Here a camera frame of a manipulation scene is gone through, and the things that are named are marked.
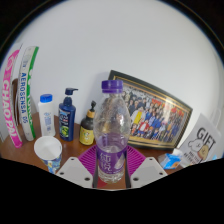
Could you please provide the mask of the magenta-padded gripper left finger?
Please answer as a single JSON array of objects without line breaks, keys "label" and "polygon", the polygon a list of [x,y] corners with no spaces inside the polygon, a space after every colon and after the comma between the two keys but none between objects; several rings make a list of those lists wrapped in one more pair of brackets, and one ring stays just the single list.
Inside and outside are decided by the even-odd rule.
[{"label": "magenta-padded gripper left finger", "polygon": [[66,156],[57,176],[84,188],[96,188],[98,183],[97,153],[93,145],[78,157]]}]

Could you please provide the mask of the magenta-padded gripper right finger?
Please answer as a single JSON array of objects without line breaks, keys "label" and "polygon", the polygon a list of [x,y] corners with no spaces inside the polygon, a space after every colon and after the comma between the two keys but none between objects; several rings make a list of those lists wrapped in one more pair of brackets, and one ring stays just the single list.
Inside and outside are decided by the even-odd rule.
[{"label": "magenta-padded gripper right finger", "polygon": [[166,175],[167,173],[154,157],[145,157],[137,149],[127,147],[125,173],[127,188],[140,188]]}]

